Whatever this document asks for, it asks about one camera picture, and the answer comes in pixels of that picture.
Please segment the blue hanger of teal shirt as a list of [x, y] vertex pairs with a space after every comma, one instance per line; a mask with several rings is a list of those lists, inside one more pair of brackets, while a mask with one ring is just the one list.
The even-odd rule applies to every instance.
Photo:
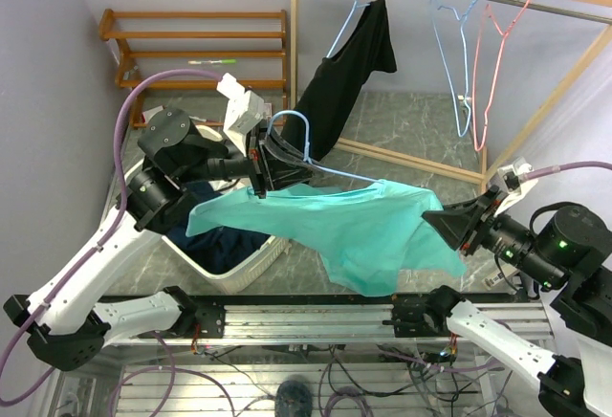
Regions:
[[301, 160], [307, 166], [315, 170], [324, 172], [324, 173], [329, 173], [329, 174], [337, 175], [337, 176], [344, 177], [344, 178], [354, 179], [354, 180], [363, 181], [367, 183], [378, 183], [379, 182], [379, 180], [377, 179], [373, 179], [370, 177], [365, 177], [365, 176], [361, 176], [361, 175], [357, 175], [354, 173], [349, 173], [349, 172], [345, 172], [341, 170], [336, 170], [336, 169], [327, 167], [325, 165], [321, 165], [320, 163], [316, 163], [314, 159], [311, 157], [311, 142], [310, 142], [311, 125], [310, 125], [310, 122], [302, 113], [296, 110], [282, 110], [280, 112], [277, 112], [276, 114], [273, 114], [269, 121], [267, 134], [270, 135], [272, 133], [274, 124], [278, 119], [280, 119], [281, 117], [287, 117], [287, 116], [297, 117], [303, 122], [304, 142], [303, 142]]

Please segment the black t shirt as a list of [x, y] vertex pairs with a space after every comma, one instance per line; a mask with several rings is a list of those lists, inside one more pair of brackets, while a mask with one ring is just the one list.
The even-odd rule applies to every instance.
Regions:
[[308, 120], [310, 130], [299, 117], [290, 116], [280, 137], [299, 150], [308, 139], [310, 157], [323, 159], [336, 145], [370, 75], [396, 71], [386, 0], [375, 0], [339, 51], [321, 61], [297, 102], [295, 110]]

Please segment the teal t shirt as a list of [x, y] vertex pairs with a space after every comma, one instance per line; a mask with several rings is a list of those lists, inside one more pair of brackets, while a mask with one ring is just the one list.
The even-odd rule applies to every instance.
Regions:
[[186, 233], [227, 227], [291, 239], [319, 253], [332, 282], [363, 296], [389, 296], [402, 270], [453, 277], [466, 271], [422, 217], [441, 208], [431, 190], [387, 180], [349, 191], [299, 184], [264, 198], [244, 187], [196, 206]]

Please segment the blue hanger of black shirt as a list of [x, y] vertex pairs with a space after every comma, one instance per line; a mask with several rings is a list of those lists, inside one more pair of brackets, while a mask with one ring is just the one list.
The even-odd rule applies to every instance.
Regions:
[[339, 42], [342, 40], [343, 35], [344, 35], [345, 31], [347, 30], [347, 27], [348, 27], [351, 19], [353, 18], [355, 12], [357, 11], [357, 9], [365, 8], [367, 6], [368, 6], [368, 3], [361, 3], [360, 0], [353, 0], [351, 9], [348, 12], [346, 18], [344, 19], [344, 21], [343, 21], [343, 23], [342, 23], [342, 25], [341, 25], [341, 27], [340, 27], [340, 29], [339, 29], [335, 39], [334, 39], [334, 41], [332, 42], [332, 44], [331, 44], [331, 46], [330, 46], [330, 48], [329, 48], [329, 50], [328, 50], [328, 52], [327, 52], [327, 54], [325, 56], [326, 58], [331, 58], [335, 54], [335, 52], [336, 52], [336, 50], [338, 48]]

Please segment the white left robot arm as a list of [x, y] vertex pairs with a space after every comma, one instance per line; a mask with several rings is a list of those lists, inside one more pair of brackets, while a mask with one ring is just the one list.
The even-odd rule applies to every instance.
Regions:
[[138, 145], [142, 168], [126, 181], [117, 214], [45, 287], [4, 304], [34, 356], [55, 369], [75, 370], [105, 346], [152, 331], [183, 338], [211, 316], [178, 287], [116, 305], [100, 302], [141, 249], [198, 205], [192, 183], [247, 179], [263, 198], [306, 181], [313, 171], [265, 121], [248, 131], [240, 151], [229, 140], [205, 138], [186, 112], [171, 108], [151, 119]]

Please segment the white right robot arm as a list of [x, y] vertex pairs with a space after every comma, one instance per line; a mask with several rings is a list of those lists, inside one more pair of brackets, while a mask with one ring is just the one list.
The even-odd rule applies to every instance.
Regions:
[[497, 187], [423, 219], [464, 256], [484, 249], [555, 292], [550, 307], [571, 331], [579, 356], [569, 358], [522, 339], [488, 317], [465, 296], [443, 285], [428, 294], [420, 320], [393, 311], [386, 325], [403, 337], [423, 328], [469, 340], [519, 375], [536, 391], [552, 416], [608, 416], [611, 413], [611, 231], [589, 208], [558, 202], [539, 208], [551, 213], [541, 231], [523, 226], [502, 210]]

